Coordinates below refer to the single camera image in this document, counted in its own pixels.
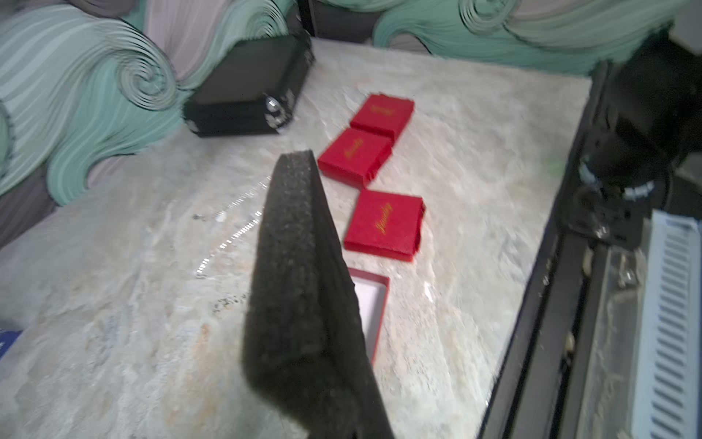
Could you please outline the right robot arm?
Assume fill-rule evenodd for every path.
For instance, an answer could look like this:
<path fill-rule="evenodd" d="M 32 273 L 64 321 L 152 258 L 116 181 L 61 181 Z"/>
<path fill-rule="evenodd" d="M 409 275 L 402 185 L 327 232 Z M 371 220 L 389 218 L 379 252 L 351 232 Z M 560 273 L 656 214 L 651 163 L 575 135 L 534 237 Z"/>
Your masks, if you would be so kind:
<path fill-rule="evenodd" d="M 701 58 L 662 29 L 590 77 L 555 213 L 565 232 L 632 250 L 645 218 L 670 201 L 675 171 L 701 149 Z"/>

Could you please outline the red jewelry box lid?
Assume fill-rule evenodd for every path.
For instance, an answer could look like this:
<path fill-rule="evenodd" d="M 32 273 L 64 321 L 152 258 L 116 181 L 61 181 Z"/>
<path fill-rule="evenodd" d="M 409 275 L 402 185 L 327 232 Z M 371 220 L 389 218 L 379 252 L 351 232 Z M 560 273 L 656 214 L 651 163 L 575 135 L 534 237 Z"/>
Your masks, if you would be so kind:
<path fill-rule="evenodd" d="M 415 102 L 385 94 L 371 94 L 350 121 L 350 127 L 389 138 L 395 143 L 409 124 Z"/>

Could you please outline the red jewelry box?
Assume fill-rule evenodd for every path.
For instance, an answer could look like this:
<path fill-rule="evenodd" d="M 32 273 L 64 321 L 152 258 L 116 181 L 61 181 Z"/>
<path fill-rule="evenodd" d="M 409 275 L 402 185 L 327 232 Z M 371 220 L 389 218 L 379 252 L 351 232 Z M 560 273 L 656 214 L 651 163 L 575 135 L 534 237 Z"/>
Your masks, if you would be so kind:
<path fill-rule="evenodd" d="M 348 270 L 358 299 L 367 357 L 374 364 L 388 303 L 390 279 L 356 268 Z"/>
<path fill-rule="evenodd" d="M 392 154 L 389 137 L 347 128 L 317 159 L 327 177 L 354 188 L 365 188 Z"/>

